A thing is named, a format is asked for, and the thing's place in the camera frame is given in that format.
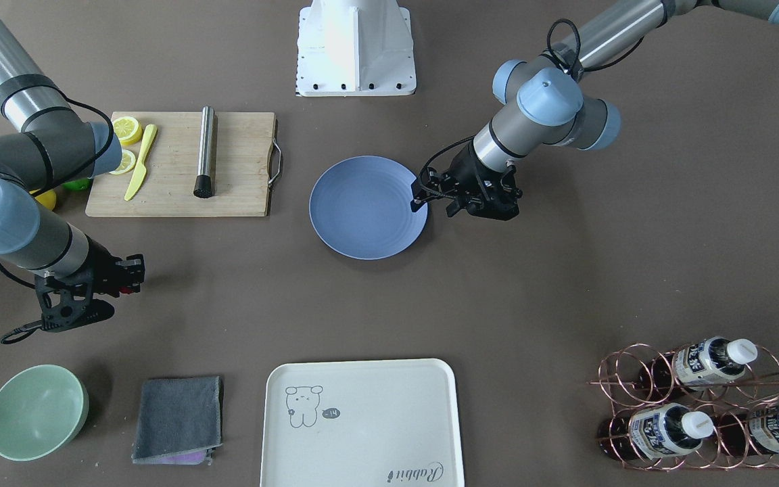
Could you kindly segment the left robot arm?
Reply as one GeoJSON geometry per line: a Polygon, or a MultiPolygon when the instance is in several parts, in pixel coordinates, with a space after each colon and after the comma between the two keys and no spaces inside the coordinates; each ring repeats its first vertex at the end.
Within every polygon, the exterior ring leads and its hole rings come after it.
{"type": "Polygon", "coordinates": [[[523,192],[515,175],[522,158],[539,145],[599,150],[619,134],[618,108],[585,96],[582,78],[618,64],[649,32],[698,6],[699,1],[619,1],[582,26],[562,19],[571,36],[547,40],[530,62],[501,65],[492,81],[500,111],[476,135],[458,142],[461,151],[448,169],[424,164],[411,185],[412,212],[446,198],[448,216],[461,210],[477,218],[517,216],[523,192]]]}

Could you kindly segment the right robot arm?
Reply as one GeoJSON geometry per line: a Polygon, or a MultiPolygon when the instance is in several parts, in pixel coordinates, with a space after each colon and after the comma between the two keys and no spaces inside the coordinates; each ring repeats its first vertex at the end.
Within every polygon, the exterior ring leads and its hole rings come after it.
{"type": "Polygon", "coordinates": [[[120,165],[121,146],[108,115],[83,121],[0,19],[0,114],[16,131],[0,136],[0,264],[30,272],[39,320],[10,331],[14,344],[35,331],[62,332],[109,319],[98,295],[140,290],[145,259],[119,258],[35,199],[35,194],[120,165]]]}

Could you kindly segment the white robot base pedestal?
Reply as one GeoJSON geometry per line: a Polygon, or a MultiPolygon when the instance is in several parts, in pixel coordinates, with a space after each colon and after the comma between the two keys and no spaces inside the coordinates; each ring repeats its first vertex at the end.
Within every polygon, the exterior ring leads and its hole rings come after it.
{"type": "Polygon", "coordinates": [[[295,93],[389,97],[417,90],[410,12],[396,1],[313,1],[299,12],[295,93]]]}

